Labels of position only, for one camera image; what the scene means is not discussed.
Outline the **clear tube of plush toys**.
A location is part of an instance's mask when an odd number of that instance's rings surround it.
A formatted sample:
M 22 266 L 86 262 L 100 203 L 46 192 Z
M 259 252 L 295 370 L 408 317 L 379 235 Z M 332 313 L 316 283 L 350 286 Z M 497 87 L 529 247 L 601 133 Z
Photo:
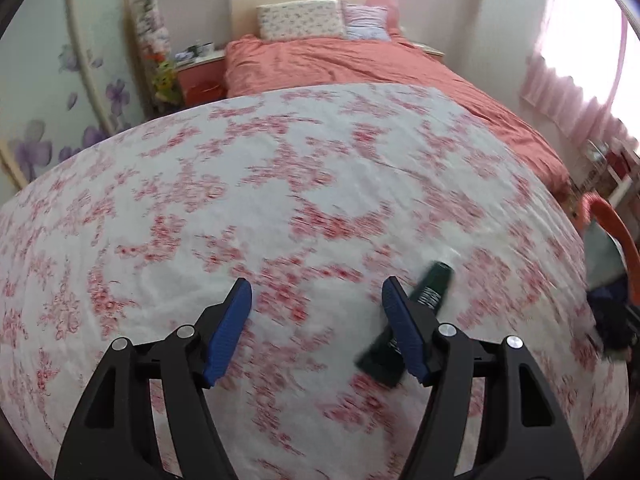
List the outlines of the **clear tube of plush toys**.
M 160 4 L 158 0 L 134 0 L 131 11 L 143 73 L 153 103 L 158 108 L 178 106 L 181 92 Z

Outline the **blue grey snack wrapper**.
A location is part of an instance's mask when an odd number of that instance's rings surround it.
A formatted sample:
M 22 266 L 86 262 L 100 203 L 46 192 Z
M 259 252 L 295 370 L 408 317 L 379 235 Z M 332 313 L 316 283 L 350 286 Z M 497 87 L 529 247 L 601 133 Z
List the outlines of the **blue grey snack wrapper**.
M 630 363 L 639 343 L 639 301 L 631 295 L 631 260 L 621 242 L 592 220 L 584 236 L 587 301 L 594 318 L 588 337 L 610 361 Z

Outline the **salmon pink bed duvet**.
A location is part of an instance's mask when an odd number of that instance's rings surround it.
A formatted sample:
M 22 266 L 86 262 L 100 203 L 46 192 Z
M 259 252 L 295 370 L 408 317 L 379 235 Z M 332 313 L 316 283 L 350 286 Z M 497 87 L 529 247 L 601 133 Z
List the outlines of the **salmon pink bed duvet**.
M 230 42 L 224 58 L 227 96 L 364 82 L 436 88 L 484 120 L 554 197 L 570 190 L 570 173 L 542 134 L 396 30 L 390 41 L 320 37 L 267 42 L 247 35 Z

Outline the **orange plastic laundry basket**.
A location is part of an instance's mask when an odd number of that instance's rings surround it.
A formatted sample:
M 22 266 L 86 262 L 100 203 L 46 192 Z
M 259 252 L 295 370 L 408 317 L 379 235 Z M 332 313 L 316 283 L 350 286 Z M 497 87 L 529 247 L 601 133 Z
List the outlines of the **orange plastic laundry basket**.
M 577 229 L 584 242 L 588 289 L 626 275 L 628 299 L 638 306 L 639 252 L 612 205 L 595 192 L 585 193 L 577 209 Z

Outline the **dark green tube white cap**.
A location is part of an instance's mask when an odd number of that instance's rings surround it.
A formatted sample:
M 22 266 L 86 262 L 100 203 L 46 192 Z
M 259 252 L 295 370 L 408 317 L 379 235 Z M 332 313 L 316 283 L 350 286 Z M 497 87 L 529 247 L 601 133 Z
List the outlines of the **dark green tube white cap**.
M 405 372 L 425 385 L 437 315 L 453 276 L 448 264 L 435 261 L 409 295 L 396 276 L 386 278 L 381 304 L 387 324 L 356 359 L 356 367 L 387 388 L 397 387 Z

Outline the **far bedside table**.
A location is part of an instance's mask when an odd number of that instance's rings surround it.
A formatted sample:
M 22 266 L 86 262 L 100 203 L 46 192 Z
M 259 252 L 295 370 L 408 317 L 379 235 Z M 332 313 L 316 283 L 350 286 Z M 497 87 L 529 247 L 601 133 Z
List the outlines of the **far bedside table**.
M 436 58 L 443 58 L 445 56 L 444 52 L 427 46 L 426 44 L 416 44 L 416 47 L 420 48 L 427 55 L 436 56 Z

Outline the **pink bedside table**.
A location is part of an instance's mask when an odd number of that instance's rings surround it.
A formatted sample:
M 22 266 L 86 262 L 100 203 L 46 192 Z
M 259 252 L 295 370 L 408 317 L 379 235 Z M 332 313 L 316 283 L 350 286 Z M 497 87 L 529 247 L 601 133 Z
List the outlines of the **pink bedside table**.
M 205 58 L 179 67 L 177 79 L 186 107 L 196 107 L 223 100 L 227 96 L 224 82 L 226 58 L 224 51 L 216 51 Z

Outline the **floral white pillow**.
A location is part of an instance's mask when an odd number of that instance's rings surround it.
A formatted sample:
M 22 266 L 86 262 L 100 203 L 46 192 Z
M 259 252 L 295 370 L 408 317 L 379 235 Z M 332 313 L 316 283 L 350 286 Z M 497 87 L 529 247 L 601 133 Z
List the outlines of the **floral white pillow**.
M 340 0 L 297 0 L 256 8 L 259 35 L 266 41 L 344 38 Z

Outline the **white mug on nightstand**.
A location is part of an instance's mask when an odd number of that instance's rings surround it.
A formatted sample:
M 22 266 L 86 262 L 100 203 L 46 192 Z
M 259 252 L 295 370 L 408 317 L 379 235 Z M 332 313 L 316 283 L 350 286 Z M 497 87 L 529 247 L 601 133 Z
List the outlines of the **white mug on nightstand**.
M 200 58 L 207 58 L 209 55 L 212 55 L 215 52 L 215 47 L 212 42 L 209 44 L 202 44 L 198 49 L 198 56 Z

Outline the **pink window curtain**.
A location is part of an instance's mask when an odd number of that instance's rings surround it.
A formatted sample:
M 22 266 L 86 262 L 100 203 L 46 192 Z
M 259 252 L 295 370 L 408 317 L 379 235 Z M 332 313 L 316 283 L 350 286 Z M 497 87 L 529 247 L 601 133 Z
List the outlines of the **pink window curtain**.
M 548 12 L 528 59 L 520 97 L 579 146 L 639 148 L 639 78 L 625 76 L 632 29 L 621 10 Z

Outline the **striped pink pillow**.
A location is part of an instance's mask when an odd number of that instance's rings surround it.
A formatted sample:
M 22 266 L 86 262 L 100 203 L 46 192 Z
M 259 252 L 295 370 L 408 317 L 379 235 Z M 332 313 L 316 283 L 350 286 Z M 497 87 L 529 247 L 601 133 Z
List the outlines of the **striped pink pillow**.
M 347 39 L 390 41 L 386 6 L 344 2 L 342 9 Z

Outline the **floral white pink tablecloth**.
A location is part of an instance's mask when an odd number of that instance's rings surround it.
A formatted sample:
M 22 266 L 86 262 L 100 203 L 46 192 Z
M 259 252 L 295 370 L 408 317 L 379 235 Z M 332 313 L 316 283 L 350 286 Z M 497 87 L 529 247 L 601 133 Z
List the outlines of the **floral white pink tablecloth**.
M 440 316 L 520 336 L 585 470 L 626 422 L 628 379 L 587 334 L 582 240 L 544 182 L 434 89 L 337 84 L 148 122 L 47 171 L 1 209 L 1 408 L 52 470 L 108 344 L 166 337 L 252 285 L 207 400 L 243 479 L 393 479 L 427 391 L 356 369 L 381 287 L 434 261 Z

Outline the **wardrobe with purple flowers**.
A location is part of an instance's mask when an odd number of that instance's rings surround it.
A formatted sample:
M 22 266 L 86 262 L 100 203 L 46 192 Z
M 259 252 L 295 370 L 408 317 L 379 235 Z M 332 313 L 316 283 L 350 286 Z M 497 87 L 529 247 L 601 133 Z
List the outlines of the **wardrobe with purple flowers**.
M 145 121 L 125 0 L 22 0 L 1 31 L 1 142 L 20 178 Z

